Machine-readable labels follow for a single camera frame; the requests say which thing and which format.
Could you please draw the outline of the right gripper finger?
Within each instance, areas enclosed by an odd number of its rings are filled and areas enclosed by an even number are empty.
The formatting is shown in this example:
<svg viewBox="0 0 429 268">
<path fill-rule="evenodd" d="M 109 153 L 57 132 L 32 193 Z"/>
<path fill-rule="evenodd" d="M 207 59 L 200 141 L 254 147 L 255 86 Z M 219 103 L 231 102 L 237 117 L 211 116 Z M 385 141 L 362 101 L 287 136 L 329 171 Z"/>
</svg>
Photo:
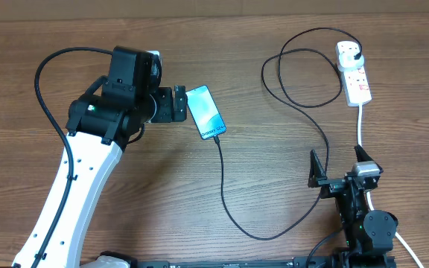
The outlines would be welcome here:
<svg viewBox="0 0 429 268">
<path fill-rule="evenodd" d="M 357 157 L 357 162 L 374 161 L 359 144 L 356 145 L 354 147 L 354 149 L 355 149 L 355 154 L 356 154 L 356 157 Z M 377 162 L 375 162 L 375 163 L 380 167 L 381 174 L 382 174 L 383 173 L 383 168 Z"/>
<path fill-rule="evenodd" d="M 310 163 L 311 166 L 308 178 L 308 187 L 318 188 L 324 184 L 324 181 L 327 180 L 327 176 L 315 150 L 310 152 Z"/>
</svg>

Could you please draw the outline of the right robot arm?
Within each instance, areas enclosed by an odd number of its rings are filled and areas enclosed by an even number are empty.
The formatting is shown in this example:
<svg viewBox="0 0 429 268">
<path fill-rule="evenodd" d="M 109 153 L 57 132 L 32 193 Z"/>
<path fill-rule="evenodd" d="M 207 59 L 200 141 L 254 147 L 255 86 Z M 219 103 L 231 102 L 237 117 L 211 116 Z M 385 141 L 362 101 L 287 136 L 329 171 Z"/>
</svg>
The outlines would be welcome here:
<svg viewBox="0 0 429 268">
<path fill-rule="evenodd" d="M 310 152 L 308 186 L 320 189 L 320 198 L 334 198 L 340 215 L 339 230 L 321 240 L 306 258 L 306 267 L 395 267 L 393 238 L 398 219 L 388 211 L 372 210 L 365 195 L 378 187 L 383 168 L 358 144 L 357 162 L 339 179 L 329 179 L 317 154 Z M 336 248 L 331 255 L 315 258 L 313 254 L 327 240 L 344 233 L 346 246 Z"/>
</svg>

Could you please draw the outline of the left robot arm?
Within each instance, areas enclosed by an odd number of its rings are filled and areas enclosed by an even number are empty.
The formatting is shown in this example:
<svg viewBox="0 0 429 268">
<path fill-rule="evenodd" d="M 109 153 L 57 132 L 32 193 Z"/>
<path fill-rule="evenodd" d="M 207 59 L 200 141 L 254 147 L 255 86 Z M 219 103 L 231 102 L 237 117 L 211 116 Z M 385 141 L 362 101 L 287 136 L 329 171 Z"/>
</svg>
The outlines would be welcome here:
<svg viewBox="0 0 429 268">
<path fill-rule="evenodd" d="M 127 145 L 138 141 L 149 123 L 187 118 L 185 87 L 160 85 L 161 54 L 116 46 L 108 52 L 108 75 L 71 103 L 61 128 L 42 99 L 39 81 L 45 65 L 68 52 L 65 48 L 47 56 L 34 77 L 36 98 L 64 151 L 38 221 L 13 267 L 78 267 L 101 192 Z"/>
</svg>

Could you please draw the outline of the Samsung Galaxy smartphone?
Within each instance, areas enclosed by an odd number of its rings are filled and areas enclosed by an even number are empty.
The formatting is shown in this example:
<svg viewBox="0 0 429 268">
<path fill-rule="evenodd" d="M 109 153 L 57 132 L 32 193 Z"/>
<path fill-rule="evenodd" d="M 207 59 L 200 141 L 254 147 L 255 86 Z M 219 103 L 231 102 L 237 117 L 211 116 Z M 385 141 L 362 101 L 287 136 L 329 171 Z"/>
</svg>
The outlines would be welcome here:
<svg viewBox="0 0 429 268">
<path fill-rule="evenodd" d="M 226 132 L 226 125 L 208 86 L 203 85 L 186 92 L 188 108 L 202 140 L 216 139 Z"/>
</svg>

